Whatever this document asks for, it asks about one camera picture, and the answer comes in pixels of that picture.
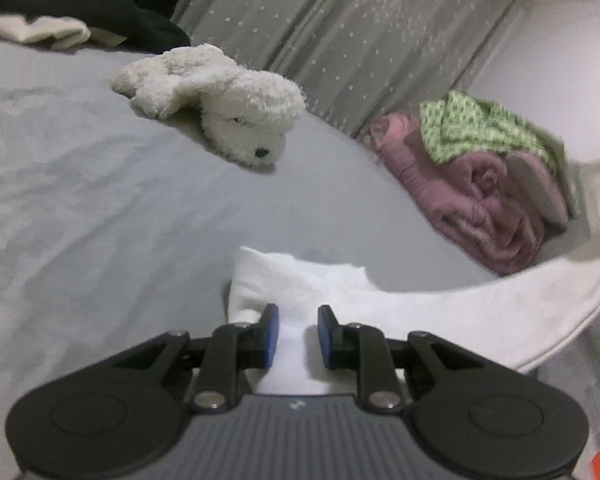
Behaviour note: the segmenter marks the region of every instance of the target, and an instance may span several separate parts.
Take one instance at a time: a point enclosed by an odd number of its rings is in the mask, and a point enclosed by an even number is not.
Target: gray fabric
[[[580,180],[580,168],[577,163],[571,165],[574,182],[576,185],[576,197],[578,203],[584,206],[582,195],[582,181]],[[587,213],[583,211],[577,218],[570,218],[566,230],[556,230],[549,226],[544,231],[542,246],[533,260],[533,265],[547,262],[558,256],[569,253],[590,240],[591,231],[587,221]]]
[[[354,135],[415,111],[478,69],[515,0],[191,0],[175,19],[247,66],[296,81],[309,111]]]
[[[564,390],[584,407],[593,439],[589,454],[599,450],[600,315],[567,349],[542,364],[539,378]]]
[[[107,82],[139,57],[0,43],[0,479],[21,394],[165,330],[208,335],[241,245],[367,266],[385,290],[493,279],[309,114],[270,173],[207,151],[186,114],[139,117]]]

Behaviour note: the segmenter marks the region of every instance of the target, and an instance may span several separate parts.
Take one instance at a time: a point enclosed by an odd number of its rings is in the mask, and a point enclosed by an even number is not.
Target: metal screw
[[[369,395],[369,403],[382,410],[391,410],[400,405],[402,399],[393,392],[373,392]]]
[[[200,408],[205,408],[206,410],[217,410],[218,408],[222,408],[226,402],[224,395],[219,392],[200,392],[193,399],[196,406]]]

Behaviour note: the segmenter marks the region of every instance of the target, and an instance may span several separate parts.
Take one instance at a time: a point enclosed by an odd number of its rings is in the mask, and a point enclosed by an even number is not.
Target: blue gripper pad
[[[320,352],[322,353],[324,367],[331,369],[331,352],[333,351],[331,327],[327,318],[327,312],[322,308],[318,309],[318,339],[320,340]]]
[[[276,345],[278,344],[278,331],[280,330],[280,310],[278,306],[269,303],[262,313],[262,318],[267,323],[265,328],[267,332],[264,368],[271,368],[273,357],[276,354]]]

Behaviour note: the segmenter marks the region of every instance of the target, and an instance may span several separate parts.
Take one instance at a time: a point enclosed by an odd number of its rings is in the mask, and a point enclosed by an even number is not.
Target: gray comforter
[[[209,152],[190,114],[138,116],[108,79],[139,57],[0,43],[0,479],[20,395],[165,330],[208,335],[241,245],[367,266],[385,290],[492,279],[309,115],[268,173]]]

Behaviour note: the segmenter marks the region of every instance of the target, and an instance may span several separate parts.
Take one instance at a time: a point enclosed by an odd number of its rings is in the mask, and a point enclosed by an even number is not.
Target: gray gripper base
[[[398,417],[366,413],[351,396],[245,396],[230,412],[193,418],[167,455],[120,480],[464,478],[426,455]]]

